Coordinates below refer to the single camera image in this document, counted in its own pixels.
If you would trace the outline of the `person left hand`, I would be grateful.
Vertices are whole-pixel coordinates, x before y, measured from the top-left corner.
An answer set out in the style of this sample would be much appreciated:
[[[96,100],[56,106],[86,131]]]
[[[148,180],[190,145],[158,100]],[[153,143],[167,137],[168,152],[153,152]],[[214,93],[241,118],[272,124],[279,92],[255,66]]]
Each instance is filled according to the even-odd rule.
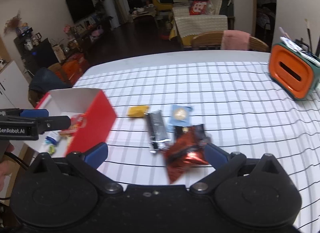
[[[14,169],[14,161],[6,157],[0,163],[0,191],[4,188],[5,177],[12,173]]]

